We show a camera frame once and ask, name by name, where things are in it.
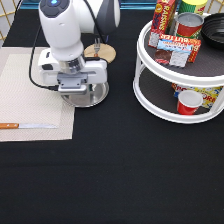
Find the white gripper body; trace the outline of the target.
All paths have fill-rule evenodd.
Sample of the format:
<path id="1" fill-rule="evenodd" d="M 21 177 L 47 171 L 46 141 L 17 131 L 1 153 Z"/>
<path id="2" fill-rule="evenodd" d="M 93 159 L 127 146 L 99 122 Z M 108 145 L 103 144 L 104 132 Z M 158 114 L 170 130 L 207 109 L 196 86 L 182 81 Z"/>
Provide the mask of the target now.
<path id="1" fill-rule="evenodd" d="M 57 75 L 62 73 L 86 73 L 87 84 L 107 82 L 107 62 L 103 59 L 85 59 L 83 49 L 78 48 L 47 48 L 38 60 L 38 69 L 43 83 L 50 88 L 59 86 Z"/>

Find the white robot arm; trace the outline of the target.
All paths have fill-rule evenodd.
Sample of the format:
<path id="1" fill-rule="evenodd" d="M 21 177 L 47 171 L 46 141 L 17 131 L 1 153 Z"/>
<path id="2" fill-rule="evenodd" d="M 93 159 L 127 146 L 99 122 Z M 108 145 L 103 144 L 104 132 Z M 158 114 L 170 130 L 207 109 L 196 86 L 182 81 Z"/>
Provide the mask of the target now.
<path id="1" fill-rule="evenodd" d="M 107 63 L 84 58 L 81 34 L 113 32 L 120 22 L 119 0 L 41 0 L 38 10 L 49 44 L 38 61 L 43 82 L 61 89 L 105 83 Z"/>

